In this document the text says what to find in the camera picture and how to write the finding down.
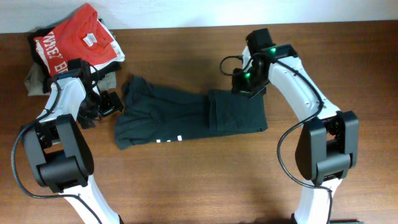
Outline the dark green t-shirt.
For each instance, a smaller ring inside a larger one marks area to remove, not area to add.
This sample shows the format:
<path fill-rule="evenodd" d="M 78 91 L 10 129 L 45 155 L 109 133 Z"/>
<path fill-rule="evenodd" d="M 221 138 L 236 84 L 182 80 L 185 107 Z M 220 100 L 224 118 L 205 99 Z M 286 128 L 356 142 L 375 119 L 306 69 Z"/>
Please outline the dark green t-shirt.
<path fill-rule="evenodd" d="M 114 139 L 120 150 L 152 142 L 251 134 L 268 128 L 264 100 L 227 90 L 201 95 L 134 77 L 123 89 L 125 110 Z"/>

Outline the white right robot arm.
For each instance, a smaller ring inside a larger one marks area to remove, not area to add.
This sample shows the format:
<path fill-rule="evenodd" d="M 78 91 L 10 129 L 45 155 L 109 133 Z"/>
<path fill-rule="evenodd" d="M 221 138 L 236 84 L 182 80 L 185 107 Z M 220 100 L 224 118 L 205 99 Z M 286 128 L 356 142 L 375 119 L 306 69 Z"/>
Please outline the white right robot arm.
<path fill-rule="evenodd" d="M 289 44 L 258 52 L 245 47 L 238 58 L 243 67 L 234 76 L 251 84 L 250 90 L 241 92 L 256 94 L 256 81 L 261 78 L 282 93 L 298 119 L 298 124 L 288 129 L 277 143 L 277 158 L 283 164 L 280 150 L 284 139 L 301 129 L 295 161 L 303 179 L 298 180 L 283 168 L 290 179 L 302 186 L 299 205 L 290 221 L 329 223 L 333 196 L 357 162 L 358 117 L 353 111 L 341 111 L 320 91 Z"/>

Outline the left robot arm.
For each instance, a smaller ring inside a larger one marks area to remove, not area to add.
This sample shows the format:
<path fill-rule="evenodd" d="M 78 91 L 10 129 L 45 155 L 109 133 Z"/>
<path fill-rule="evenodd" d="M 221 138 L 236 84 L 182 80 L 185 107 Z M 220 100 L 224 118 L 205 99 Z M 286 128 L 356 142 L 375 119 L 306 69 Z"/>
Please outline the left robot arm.
<path fill-rule="evenodd" d="M 50 80 L 50 96 L 41 114 L 19 137 L 34 179 L 64 198 L 85 223 L 122 223 L 94 178 L 94 160 L 77 124 L 81 104 L 98 96 L 91 73 L 74 69 Z"/>

